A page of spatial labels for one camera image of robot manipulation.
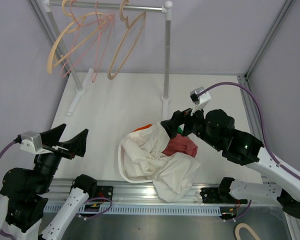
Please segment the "pink t shirt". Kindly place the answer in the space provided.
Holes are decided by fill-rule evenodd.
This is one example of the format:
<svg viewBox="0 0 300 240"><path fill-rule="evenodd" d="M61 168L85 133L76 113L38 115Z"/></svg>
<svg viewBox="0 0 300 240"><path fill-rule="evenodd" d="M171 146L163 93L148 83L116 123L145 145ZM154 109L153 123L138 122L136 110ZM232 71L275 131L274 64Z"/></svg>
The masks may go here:
<svg viewBox="0 0 300 240"><path fill-rule="evenodd" d="M169 140L166 148L162 151L166 156L172 156L175 153L183 153L191 157L196 157L198 146L187 136L177 134L176 137Z"/></svg>

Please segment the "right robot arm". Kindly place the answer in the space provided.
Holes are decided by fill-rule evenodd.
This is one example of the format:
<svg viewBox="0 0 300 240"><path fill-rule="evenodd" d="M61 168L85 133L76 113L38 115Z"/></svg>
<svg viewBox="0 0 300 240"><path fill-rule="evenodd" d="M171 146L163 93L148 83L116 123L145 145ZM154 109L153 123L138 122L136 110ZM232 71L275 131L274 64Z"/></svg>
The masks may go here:
<svg viewBox="0 0 300 240"><path fill-rule="evenodd" d="M274 204L282 207L286 214L300 219L300 173L293 172L283 162L276 163L264 143L250 133L237 130L234 118L223 110L212 110L207 114L203 110L192 113L190 108L177 110L160 124L170 139L177 136L179 126L183 125L183 136L193 134L221 152L231 163L274 177L274 185L224 177L217 189L217 199L222 203L257 201Z"/></svg>

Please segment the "beige wooden hanger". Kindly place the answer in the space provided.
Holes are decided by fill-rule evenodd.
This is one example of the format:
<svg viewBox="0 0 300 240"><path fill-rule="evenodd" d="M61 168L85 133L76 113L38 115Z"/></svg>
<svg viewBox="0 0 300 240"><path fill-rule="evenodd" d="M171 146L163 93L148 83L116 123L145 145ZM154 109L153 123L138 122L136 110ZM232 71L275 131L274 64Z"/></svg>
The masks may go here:
<svg viewBox="0 0 300 240"><path fill-rule="evenodd" d="M75 3L73 4L72 10L74 11L74 7L75 4L77 3L77 1L75 0ZM73 38L71 36L65 36L65 31L67 30L68 27L70 27L70 23L68 23L68 25L66 27L64 27L64 29L60 30L57 34L56 34L56 40L54 41L48 58L47 58L47 63L46 63L46 71L51 74L53 72L53 69L55 69L56 67L60 66L62 70L66 71L69 69L68 68L68 64L66 63L66 61L64 60L65 57L65 53L66 51L68 51L71 47L71 43Z"/></svg>

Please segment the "green t shirt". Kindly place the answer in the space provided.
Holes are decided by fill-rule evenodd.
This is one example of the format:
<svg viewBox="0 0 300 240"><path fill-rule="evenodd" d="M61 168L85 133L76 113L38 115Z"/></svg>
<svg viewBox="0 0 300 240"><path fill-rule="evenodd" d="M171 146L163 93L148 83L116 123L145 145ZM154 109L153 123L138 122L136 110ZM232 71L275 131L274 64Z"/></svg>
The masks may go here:
<svg viewBox="0 0 300 240"><path fill-rule="evenodd" d="M180 127L178 127L177 133L180 134L180 135L183 135L183 129L181 129Z"/></svg>

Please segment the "beige hanger of white shirt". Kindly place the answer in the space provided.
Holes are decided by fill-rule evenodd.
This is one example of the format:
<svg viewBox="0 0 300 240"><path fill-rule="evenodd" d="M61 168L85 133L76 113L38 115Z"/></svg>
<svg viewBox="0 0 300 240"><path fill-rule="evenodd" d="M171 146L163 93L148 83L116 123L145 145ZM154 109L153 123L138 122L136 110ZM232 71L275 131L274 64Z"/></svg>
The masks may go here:
<svg viewBox="0 0 300 240"><path fill-rule="evenodd" d="M128 15L124 14L124 7L129 2L129 0L123 0L119 8L119 18L125 24L125 32L108 68L107 78L109 80L114 80L121 72L145 29L147 16L145 11L141 12L134 19L130 19Z"/></svg>

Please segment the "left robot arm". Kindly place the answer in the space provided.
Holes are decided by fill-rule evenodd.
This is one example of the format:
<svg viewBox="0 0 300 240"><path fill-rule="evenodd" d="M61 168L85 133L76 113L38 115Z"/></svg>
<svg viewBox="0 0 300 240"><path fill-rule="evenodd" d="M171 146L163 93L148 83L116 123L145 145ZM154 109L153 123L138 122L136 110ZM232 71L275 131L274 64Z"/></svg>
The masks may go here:
<svg viewBox="0 0 300 240"><path fill-rule="evenodd" d="M15 167L2 179L0 190L0 236L12 240L60 240L74 217L93 219L113 206L112 186L100 186L94 178L81 174L71 184L70 193L54 219L44 229L40 225L51 183L62 159L83 157L89 131L84 129L73 138L61 141L66 128L61 124L38 133L19 134L9 146L34 154L32 169Z"/></svg>

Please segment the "white t shirt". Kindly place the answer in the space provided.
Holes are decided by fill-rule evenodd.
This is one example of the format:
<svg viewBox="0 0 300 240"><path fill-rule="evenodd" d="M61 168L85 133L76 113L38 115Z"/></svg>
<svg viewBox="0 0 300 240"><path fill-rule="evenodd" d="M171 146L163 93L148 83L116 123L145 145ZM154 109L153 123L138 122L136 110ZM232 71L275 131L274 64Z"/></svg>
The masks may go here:
<svg viewBox="0 0 300 240"><path fill-rule="evenodd" d="M147 129L131 132L123 139L125 138L137 143L144 151L152 155L153 184L166 185L177 193L193 185L201 163L194 157L181 152L171 156L163 154L170 138L159 122Z"/></svg>

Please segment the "orange t shirt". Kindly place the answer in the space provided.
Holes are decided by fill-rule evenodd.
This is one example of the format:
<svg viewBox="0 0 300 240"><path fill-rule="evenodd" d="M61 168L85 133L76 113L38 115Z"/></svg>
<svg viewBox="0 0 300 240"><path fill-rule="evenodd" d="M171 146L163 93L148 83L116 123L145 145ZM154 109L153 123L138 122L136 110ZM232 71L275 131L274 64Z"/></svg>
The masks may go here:
<svg viewBox="0 0 300 240"><path fill-rule="evenodd" d="M142 127L139 127L137 129L135 129L133 132L137 132L137 131L141 131L141 130L145 130L145 129L148 129L152 126L152 124L147 124L145 126L142 126Z"/></svg>

